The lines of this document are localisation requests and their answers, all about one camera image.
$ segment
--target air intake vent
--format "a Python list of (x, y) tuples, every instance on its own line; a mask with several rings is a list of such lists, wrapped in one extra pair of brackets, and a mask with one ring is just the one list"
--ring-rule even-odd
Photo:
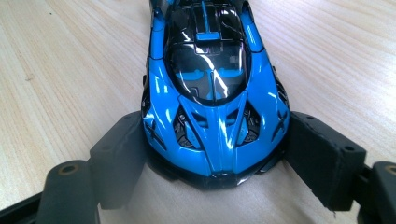
[(247, 102), (237, 145), (242, 146), (256, 141), (260, 133), (260, 122), (259, 114), (253, 106)]
[(161, 139), (161, 137), (155, 133), (155, 128), (157, 127), (157, 123), (154, 121), (152, 121), (151, 126), (149, 126), (147, 123), (145, 123), (146, 129), (148, 130), (148, 132), (150, 133), (150, 137), (152, 139), (155, 139), (158, 144), (161, 145), (161, 147), (163, 148), (163, 150), (166, 150), (166, 146), (165, 143), (163, 142), (163, 140)]
[(227, 126), (235, 124), (236, 118), (238, 117), (238, 113), (239, 113), (239, 110), (236, 109), (233, 113), (231, 113), (227, 116), (227, 120), (226, 120)]
[(182, 147), (188, 147), (194, 149), (201, 148), (199, 140), (196, 137), (197, 135), (192, 129), (191, 123), (187, 118), (186, 113), (181, 107), (178, 109), (174, 120), (174, 131), (175, 131), (176, 139)]
[(197, 121), (198, 125), (202, 128), (209, 128), (209, 125), (207, 124), (207, 119), (204, 118), (203, 116), (199, 114), (192, 113), (194, 116), (195, 120)]

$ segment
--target wooden table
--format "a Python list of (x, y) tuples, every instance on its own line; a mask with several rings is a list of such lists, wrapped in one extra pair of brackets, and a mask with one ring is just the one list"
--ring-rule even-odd
[[(396, 161), (396, 2), (251, 0), (292, 110)], [(0, 2), (0, 209), (43, 189), (63, 161), (140, 107), (149, 1)], [(202, 192), (145, 167), (131, 206), (104, 223), (350, 223), (286, 162), (235, 189)]]

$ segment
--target blue sports car model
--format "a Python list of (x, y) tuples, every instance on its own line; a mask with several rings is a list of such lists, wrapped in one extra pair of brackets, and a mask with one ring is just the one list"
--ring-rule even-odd
[(280, 159), (290, 111), (248, 1), (150, 6), (141, 111), (155, 163), (204, 187), (268, 170)]

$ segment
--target hood vent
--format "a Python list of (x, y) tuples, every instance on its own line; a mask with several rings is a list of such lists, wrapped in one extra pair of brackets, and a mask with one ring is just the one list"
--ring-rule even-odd
[(260, 133), (260, 115), (254, 107), (247, 102), (244, 109), (244, 117), (241, 130), (239, 131), (238, 146), (256, 141)]
[(239, 110), (235, 110), (233, 113), (229, 114), (226, 119), (226, 125), (231, 126), (236, 123), (236, 118), (238, 117)]
[(209, 128), (209, 125), (207, 124), (207, 119), (204, 118), (203, 116), (199, 114), (192, 113), (194, 116), (194, 119), (197, 121), (198, 125), (202, 128)]
[(178, 109), (174, 120), (174, 132), (178, 143), (182, 147), (188, 147), (194, 149), (201, 148), (201, 144), (197, 138), (197, 134), (191, 127), (191, 123), (187, 118), (186, 112), (184, 112), (184, 110), (181, 107)]

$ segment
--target car windshield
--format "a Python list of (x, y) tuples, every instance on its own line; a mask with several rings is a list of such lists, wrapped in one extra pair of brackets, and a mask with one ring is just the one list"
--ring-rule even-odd
[(246, 50), (239, 41), (174, 45), (167, 67), (177, 88), (203, 104), (232, 100), (248, 83)]

